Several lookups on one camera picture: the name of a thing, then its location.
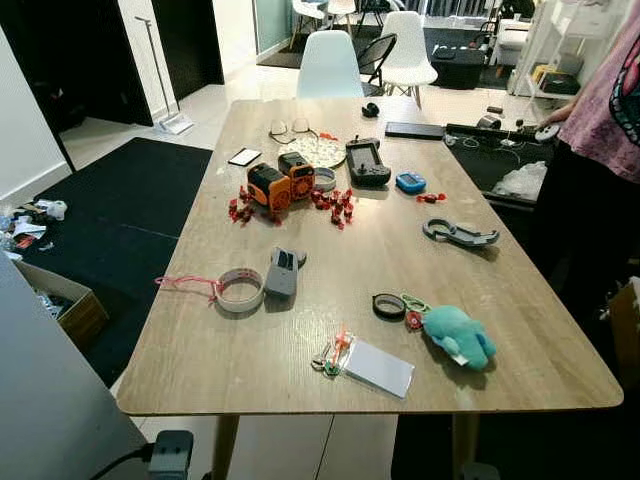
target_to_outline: white lace doily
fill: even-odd
[[[343,143],[326,138],[297,138],[278,150],[278,156],[284,153],[298,152],[314,167],[333,168],[340,165],[347,155]]]

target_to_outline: stuffed animal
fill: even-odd
[[[422,328],[449,355],[463,356],[473,370],[482,370],[496,354],[484,326],[458,307],[444,305],[425,313]]]

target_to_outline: wooden table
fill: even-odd
[[[273,247],[304,250],[308,260],[295,303],[287,310],[265,302],[249,316],[229,315],[209,308],[203,296],[159,291],[118,392],[124,412],[223,415],[222,430],[233,438],[242,414],[477,414],[622,402],[604,362],[446,146],[384,137],[387,121],[424,122],[415,103],[400,97],[376,102],[377,120],[361,116],[362,99],[233,104],[167,275],[217,278],[240,266],[266,275]],[[341,141],[378,137],[394,174],[421,173],[429,191],[446,192],[447,201],[418,204],[392,180],[386,191],[355,190],[354,222],[344,231],[330,224],[328,212],[304,202],[280,227],[255,218],[245,227],[233,224],[227,206],[246,172],[226,161],[249,147],[275,166],[279,146],[267,136],[270,122],[290,126],[299,117]],[[345,166],[336,173],[344,190]],[[497,229],[500,241],[483,252],[433,242],[421,227],[434,216]],[[482,373],[458,367],[423,335],[377,319],[371,297],[380,292],[459,306],[485,324],[498,348],[495,360]],[[342,325],[415,365],[405,400],[348,377],[329,381],[311,369],[311,357]],[[473,438],[475,417],[456,418],[458,431]],[[462,447],[471,455],[472,444]]]

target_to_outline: plastic bag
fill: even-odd
[[[546,174],[547,167],[543,161],[528,163],[519,170],[507,173],[493,187],[493,193],[536,201]]]

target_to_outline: black remote control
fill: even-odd
[[[391,178],[391,170],[382,164],[377,138],[358,139],[347,142],[347,164],[351,183],[359,187],[381,187]]]

